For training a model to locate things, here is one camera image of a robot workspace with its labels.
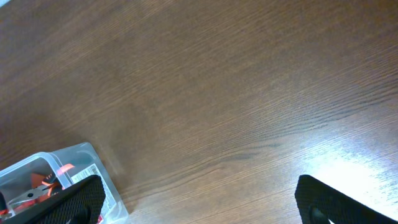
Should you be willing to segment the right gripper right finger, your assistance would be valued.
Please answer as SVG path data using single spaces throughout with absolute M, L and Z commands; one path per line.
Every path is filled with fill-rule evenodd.
M 311 175 L 301 175 L 295 199 L 303 224 L 397 224 Z

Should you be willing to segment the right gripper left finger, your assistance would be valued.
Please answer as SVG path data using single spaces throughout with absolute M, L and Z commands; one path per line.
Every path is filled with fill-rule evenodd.
M 101 177 L 91 175 L 3 223 L 97 224 L 105 198 Z

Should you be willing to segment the orange black long-nose pliers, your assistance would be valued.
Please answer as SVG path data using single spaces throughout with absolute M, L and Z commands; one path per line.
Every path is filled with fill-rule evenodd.
M 60 185 L 49 187 L 40 185 L 36 188 L 33 188 L 31 184 L 31 189 L 20 193 L 9 201 L 6 201 L 4 195 L 1 194 L 1 222 L 47 200 L 62 190 L 61 183 Z

